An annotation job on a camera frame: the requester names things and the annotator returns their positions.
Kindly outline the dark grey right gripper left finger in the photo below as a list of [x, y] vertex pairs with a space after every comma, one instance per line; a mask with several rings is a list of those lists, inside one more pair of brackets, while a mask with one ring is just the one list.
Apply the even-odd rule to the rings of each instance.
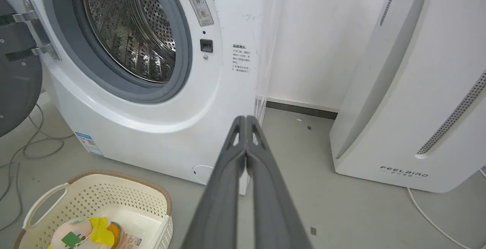
[[245, 170], [245, 117], [234, 119], [182, 244], [183, 249], [235, 249], [238, 195]]

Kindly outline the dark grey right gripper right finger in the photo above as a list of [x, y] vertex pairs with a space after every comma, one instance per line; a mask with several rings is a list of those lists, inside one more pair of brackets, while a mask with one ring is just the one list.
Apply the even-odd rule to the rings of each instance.
[[311, 242], [260, 124], [245, 118], [246, 169], [253, 180], [255, 248], [310, 249]]

